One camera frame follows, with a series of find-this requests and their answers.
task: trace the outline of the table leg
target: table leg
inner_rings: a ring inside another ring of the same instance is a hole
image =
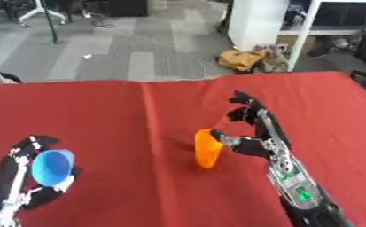
[[[322,0],[313,0],[311,5],[309,6],[304,24],[301,27],[300,35],[293,46],[292,55],[289,58],[289,72],[293,71],[294,67],[296,66],[297,60],[299,59],[301,54],[302,46],[304,45],[312,24],[314,23],[315,16],[317,14],[317,11],[319,10],[321,2]]]

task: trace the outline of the orange cup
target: orange cup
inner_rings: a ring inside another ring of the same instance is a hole
[[[210,169],[217,162],[223,144],[217,141],[210,129],[201,129],[195,134],[195,160],[202,168]]]

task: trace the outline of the cable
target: cable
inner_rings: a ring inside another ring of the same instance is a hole
[[[90,22],[90,24],[94,27],[105,27],[105,28],[116,27],[114,24],[104,23],[104,21],[107,19],[107,17],[104,14],[94,12],[88,12],[88,14],[94,18],[94,20]]]

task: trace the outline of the red table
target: red table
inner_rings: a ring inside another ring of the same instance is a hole
[[[264,160],[225,151],[212,170],[195,165],[198,129],[253,134],[225,116],[233,90],[275,113],[315,180],[366,226],[366,91],[335,72],[0,85],[0,159],[44,134],[84,168],[59,200],[21,212],[23,226],[290,226]]]

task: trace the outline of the gray carpet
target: gray carpet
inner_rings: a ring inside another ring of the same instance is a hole
[[[214,57],[230,48],[215,32],[223,5],[204,0],[151,1],[151,17],[109,19],[93,27],[75,16],[51,42],[43,16],[29,28],[0,15],[0,71],[25,82],[122,79],[163,81],[231,74]]]

